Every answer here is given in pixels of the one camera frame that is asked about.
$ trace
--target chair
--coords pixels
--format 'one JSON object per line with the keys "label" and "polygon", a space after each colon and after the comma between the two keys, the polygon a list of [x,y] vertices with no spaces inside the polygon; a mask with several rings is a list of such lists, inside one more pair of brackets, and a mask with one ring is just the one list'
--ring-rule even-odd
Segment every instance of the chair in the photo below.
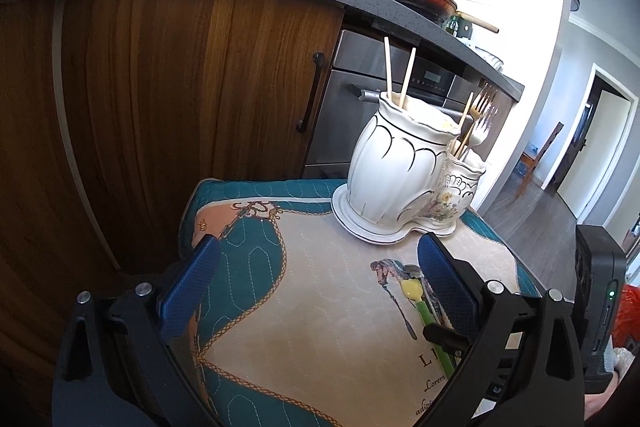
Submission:
{"label": "chair", "polygon": [[545,144],[538,151],[538,154],[536,154],[535,158],[532,158],[526,152],[523,152],[520,155],[520,161],[522,163],[524,163],[524,165],[526,166],[527,170],[524,173],[524,178],[522,179],[522,183],[520,184],[520,188],[518,188],[518,191],[516,192],[516,199],[518,199],[523,194],[525,188],[527,188],[527,184],[529,184],[529,181],[531,180],[531,177],[533,175],[533,171],[536,170],[536,167],[540,163],[540,160],[542,160],[543,154],[546,152],[547,149],[549,149],[549,147],[551,147],[551,144],[556,139],[556,136],[558,136],[560,131],[562,131],[562,127],[564,127],[564,123],[558,122],[558,124],[556,125],[556,128],[549,135],[549,138],[546,139]]}

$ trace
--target table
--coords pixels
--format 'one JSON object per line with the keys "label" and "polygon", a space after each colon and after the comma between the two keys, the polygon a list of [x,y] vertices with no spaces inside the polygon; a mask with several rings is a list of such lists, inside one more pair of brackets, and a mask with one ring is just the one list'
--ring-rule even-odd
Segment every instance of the table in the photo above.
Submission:
{"label": "table", "polygon": [[[353,237],[331,211],[344,182],[204,180],[194,191],[180,254],[211,233],[222,259],[190,326],[192,351],[225,425],[411,427],[446,383],[399,285],[420,234],[384,247]],[[539,294],[475,213],[442,241],[485,280]]]}

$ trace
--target red fabric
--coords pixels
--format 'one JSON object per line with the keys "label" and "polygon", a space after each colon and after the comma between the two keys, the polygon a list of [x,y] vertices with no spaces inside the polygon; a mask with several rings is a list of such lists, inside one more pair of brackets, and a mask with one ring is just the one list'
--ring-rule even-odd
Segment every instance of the red fabric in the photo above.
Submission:
{"label": "red fabric", "polygon": [[625,347],[629,336],[640,341],[640,288],[625,284],[613,326],[613,347]]}

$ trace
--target cabinet handle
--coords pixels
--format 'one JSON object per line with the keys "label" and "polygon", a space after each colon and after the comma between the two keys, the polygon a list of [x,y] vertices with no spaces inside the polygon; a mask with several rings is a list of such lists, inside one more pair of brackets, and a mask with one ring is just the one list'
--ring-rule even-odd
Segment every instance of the cabinet handle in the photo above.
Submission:
{"label": "cabinet handle", "polygon": [[315,52],[313,57],[314,64],[316,65],[316,74],[314,75],[314,83],[311,85],[311,93],[309,93],[309,101],[306,103],[305,116],[298,122],[296,130],[303,134],[306,132],[306,128],[309,125],[309,119],[311,118],[311,110],[314,107],[314,100],[316,99],[316,92],[318,91],[318,84],[320,84],[320,75],[322,74],[322,67],[324,67],[324,54],[322,52]]}

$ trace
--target blue gripper pad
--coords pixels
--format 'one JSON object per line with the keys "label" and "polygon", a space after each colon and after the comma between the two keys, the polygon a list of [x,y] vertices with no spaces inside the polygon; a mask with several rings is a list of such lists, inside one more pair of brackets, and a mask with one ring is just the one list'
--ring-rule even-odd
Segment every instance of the blue gripper pad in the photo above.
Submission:
{"label": "blue gripper pad", "polygon": [[160,337],[168,342],[184,333],[220,264],[220,244],[205,235],[170,288],[158,300]]}
{"label": "blue gripper pad", "polygon": [[[431,233],[423,235],[418,242],[418,264],[422,273],[431,285],[436,299],[446,312],[456,333],[464,335],[470,342],[478,337],[478,300],[465,283],[454,266],[462,264],[451,254]],[[471,275],[478,278],[476,285],[482,283],[479,275],[473,271],[471,265],[465,267]]]}

